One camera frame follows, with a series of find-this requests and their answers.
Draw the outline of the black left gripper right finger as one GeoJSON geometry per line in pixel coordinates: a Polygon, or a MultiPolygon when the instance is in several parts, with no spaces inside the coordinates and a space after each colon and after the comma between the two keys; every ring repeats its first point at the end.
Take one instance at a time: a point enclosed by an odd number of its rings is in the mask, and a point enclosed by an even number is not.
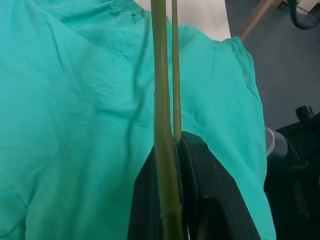
{"type": "Polygon", "coordinates": [[[260,239],[236,181],[204,140],[184,131],[178,153],[189,238],[260,239]]]}

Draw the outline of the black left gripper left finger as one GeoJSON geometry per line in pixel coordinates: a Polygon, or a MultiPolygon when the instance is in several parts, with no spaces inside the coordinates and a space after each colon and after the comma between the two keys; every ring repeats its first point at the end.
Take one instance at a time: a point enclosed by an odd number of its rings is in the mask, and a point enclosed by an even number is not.
{"type": "Polygon", "coordinates": [[[152,148],[134,182],[128,240],[162,240],[155,151],[152,148]]]}

